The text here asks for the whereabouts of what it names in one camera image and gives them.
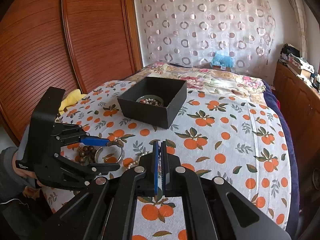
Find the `person left hand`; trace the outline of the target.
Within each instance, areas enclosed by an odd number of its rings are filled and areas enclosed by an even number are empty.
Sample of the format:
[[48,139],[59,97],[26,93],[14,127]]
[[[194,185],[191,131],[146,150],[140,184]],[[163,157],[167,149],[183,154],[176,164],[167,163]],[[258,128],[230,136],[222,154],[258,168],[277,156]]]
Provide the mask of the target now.
[[12,168],[13,168],[14,172],[24,179],[33,178],[33,179],[35,179],[35,182],[37,183],[37,185],[39,185],[39,187],[44,187],[44,185],[37,179],[37,176],[34,172],[17,168],[16,167],[16,159],[17,159],[17,152],[15,152],[15,154],[13,155],[13,158],[12,158]]

